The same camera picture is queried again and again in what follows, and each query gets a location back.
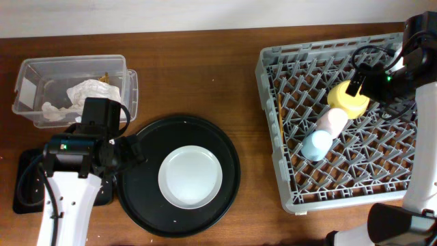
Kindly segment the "yellow bowl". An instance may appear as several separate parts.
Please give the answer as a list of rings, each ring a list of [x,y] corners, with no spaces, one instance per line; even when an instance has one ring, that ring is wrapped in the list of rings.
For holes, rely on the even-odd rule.
[[[351,96],[346,93],[350,80],[334,86],[327,96],[327,103],[331,108],[344,110],[350,120],[361,117],[367,110],[370,99],[364,95]]]

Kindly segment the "white napkin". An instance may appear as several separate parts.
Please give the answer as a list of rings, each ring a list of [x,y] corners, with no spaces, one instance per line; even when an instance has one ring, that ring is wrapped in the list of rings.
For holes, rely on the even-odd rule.
[[[42,105],[45,119],[50,122],[60,121],[65,118],[67,113],[72,112],[82,115],[86,98],[108,98],[119,103],[122,102],[118,87],[96,79],[88,79],[74,87],[68,88],[66,94],[72,105],[68,108],[57,108],[50,102],[45,102]]]

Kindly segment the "gold foil wrapper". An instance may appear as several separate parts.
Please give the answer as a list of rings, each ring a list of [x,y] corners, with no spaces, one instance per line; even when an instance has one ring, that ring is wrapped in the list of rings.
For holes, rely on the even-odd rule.
[[[99,80],[100,82],[103,82],[103,83],[109,84],[109,73],[106,72],[106,73],[104,74],[104,76],[103,76],[103,77],[100,77],[98,80]]]

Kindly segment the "pink cup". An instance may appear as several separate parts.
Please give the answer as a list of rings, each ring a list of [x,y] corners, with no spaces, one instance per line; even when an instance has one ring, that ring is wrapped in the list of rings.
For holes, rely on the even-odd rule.
[[[343,131],[347,122],[348,115],[343,109],[332,108],[317,120],[315,129],[317,131],[326,131],[335,139]]]

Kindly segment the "grey plate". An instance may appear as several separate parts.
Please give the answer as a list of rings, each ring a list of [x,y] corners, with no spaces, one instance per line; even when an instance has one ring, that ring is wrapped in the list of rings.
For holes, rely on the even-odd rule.
[[[216,156],[200,146],[182,146],[168,154],[158,171],[158,186],[173,206],[193,210],[219,193],[223,170]]]

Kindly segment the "blue cup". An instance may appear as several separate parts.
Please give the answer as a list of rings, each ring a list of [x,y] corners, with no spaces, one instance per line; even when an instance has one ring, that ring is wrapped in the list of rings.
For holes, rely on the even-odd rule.
[[[322,130],[314,131],[302,141],[301,154],[310,161],[321,161],[330,150],[333,138]]]

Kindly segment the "wooden chopstick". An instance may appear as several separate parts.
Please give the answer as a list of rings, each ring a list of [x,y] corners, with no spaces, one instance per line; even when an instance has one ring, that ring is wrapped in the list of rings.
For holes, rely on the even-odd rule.
[[[277,94],[277,102],[278,102],[278,118],[279,118],[279,129],[281,135],[281,144],[284,144],[284,131],[283,131],[283,116],[282,116],[282,96],[281,93]]]

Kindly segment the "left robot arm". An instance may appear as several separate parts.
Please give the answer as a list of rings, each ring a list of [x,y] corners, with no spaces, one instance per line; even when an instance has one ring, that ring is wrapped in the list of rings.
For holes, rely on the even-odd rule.
[[[81,122],[53,135],[38,159],[44,182],[39,245],[84,245],[91,210],[105,178],[145,162],[136,135],[124,136],[127,108],[86,98]]]

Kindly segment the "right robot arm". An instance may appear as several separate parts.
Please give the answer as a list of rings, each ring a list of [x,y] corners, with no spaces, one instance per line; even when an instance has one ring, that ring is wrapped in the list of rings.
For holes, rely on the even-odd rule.
[[[361,94],[388,107],[409,99],[417,109],[410,182],[401,206],[374,204],[364,225],[332,231],[325,245],[436,244],[436,13],[426,11],[404,24],[399,54],[388,66],[355,65],[347,94]]]

